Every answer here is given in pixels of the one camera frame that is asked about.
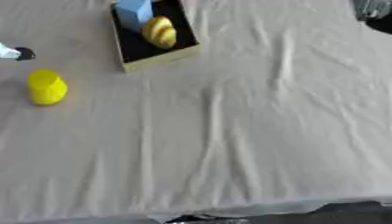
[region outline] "blue block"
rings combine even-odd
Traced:
[[[151,0],[118,0],[115,9],[121,25],[134,32],[153,17]]]

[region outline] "box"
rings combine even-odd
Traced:
[[[196,54],[200,43],[196,39],[180,0],[161,0],[152,3],[154,17],[166,16],[177,30],[177,44],[168,50],[160,49],[149,43],[136,32],[121,26],[116,14],[115,4],[111,7],[111,16],[115,40],[120,60],[125,72],[158,65],[171,60],[179,60]]]

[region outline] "yellow plastic cup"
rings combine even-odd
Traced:
[[[38,105],[60,102],[67,94],[67,84],[51,70],[38,70],[29,75],[27,85],[31,100]]]

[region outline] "beige cloth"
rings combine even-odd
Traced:
[[[184,5],[203,53],[126,75],[108,1],[1,1],[1,41],[37,59],[0,61],[0,222],[392,196],[391,36],[350,1]],[[39,68],[65,101],[29,103]]]

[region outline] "yellow object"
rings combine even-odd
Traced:
[[[169,49],[177,43],[177,31],[167,17],[154,17],[142,27],[143,36],[153,45]]]
[[[31,100],[39,105],[60,102],[67,94],[67,84],[54,71],[38,70],[31,73],[27,85]]]

